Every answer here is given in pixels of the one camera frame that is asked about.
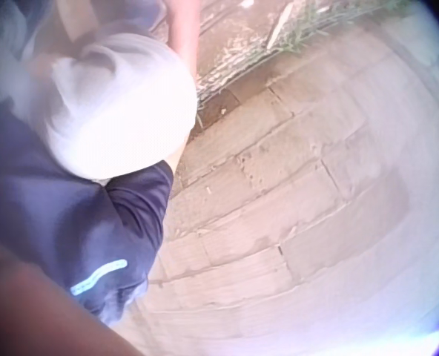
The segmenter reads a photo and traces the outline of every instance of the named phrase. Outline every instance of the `stone pavement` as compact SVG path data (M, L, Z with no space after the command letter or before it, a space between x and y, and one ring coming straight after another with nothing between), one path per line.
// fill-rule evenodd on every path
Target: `stone pavement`
M316 35L213 98L182 158L147 356L315 355L439 324L439 29L419 5Z

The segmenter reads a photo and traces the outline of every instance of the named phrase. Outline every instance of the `reflective stripe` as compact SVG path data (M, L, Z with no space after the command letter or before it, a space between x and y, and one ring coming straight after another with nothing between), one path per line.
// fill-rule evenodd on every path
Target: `reflective stripe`
M81 293L84 293L85 291L88 291L91 288L93 288L96 285L96 283L98 283L99 278L101 278L102 276L108 274L109 272L116 271L118 269L125 268L127 266L128 266L127 260L117 260L111 263L107 263L99 267L97 270L95 270L94 273L91 276L89 276L89 278L71 287L70 288L71 294L80 295Z

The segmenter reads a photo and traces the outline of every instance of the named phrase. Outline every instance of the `white cap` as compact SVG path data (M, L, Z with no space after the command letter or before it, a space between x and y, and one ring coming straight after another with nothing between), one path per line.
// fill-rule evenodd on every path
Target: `white cap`
M194 79L165 44L121 33L53 66L55 91L36 130L69 172L107 179L172 154L195 123Z

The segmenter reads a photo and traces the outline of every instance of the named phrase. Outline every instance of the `navy jacket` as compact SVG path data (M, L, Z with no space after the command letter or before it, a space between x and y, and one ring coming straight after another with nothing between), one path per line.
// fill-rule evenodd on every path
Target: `navy jacket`
M0 106L0 243L105 323L147 288L172 182L163 161L105 188L75 177Z

